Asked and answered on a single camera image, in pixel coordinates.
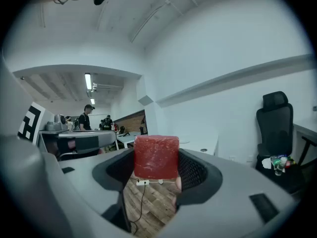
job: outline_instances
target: bottle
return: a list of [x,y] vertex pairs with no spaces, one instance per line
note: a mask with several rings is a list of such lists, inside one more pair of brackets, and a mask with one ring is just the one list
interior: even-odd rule
[[287,158],[286,157],[282,157],[281,161],[279,162],[279,164],[277,165],[276,169],[275,169],[275,175],[276,176],[281,176],[283,169],[285,168],[287,162]]

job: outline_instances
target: armrest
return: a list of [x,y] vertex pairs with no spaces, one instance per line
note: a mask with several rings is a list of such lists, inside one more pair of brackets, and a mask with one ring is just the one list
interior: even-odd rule
[[306,142],[310,143],[311,145],[313,145],[314,147],[317,146],[317,143],[313,142],[312,140],[308,139],[305,136],[302,136],[302,139],[304,139]]
[[269,158],[271,154],[267,151],[266,147],[261,143],[258,144],[258,157],[261,157],[263,159]]

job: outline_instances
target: office chair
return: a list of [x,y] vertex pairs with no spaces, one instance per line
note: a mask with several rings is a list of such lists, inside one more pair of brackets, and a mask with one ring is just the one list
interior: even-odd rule
[[123,134],[123,133],[124,133],[124,130],[125,130],[125,127],[124,127],[124,126],[121,126],[121,127],[120,127],[120,134]]
[[281,176],[276,176],[274,169],[265,169],[262,160],[273,155],[285,154],[289,156],[293,147],[293,107],[288,103],[286,95],[279,91],[263,96],[263,108],[257,111],[257,120],[261,131],[262,143],[258,144],[258,157],[256,170],[280,185],[289,193],[295,193],[305,186],[305,179],[300,164],[305,157],[310,144],[314,142],[306,140],[299,164],[286,169]]

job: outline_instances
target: mesh chair back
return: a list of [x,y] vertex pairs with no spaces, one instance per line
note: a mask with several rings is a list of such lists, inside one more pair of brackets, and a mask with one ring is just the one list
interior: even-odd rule
[[293,107],[283,92],[263,96],[263,108],[257,111],[262,144],[271,155],[292,153]]

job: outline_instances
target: black shirt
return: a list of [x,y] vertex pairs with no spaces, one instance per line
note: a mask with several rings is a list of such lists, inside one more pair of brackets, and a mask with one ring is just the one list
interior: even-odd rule
[[103,126],[103,130],[111,130],[112,120],[110,118],[106,118],[106,121]]
[[90,128],[90,122],[89,122],[89,117],[88,115],[86,115],[85,113],[82,113],[78,119],[79,122],[79,128],[80,125],[83,124],[84,125],[84,129],[85,130],[91,130]]

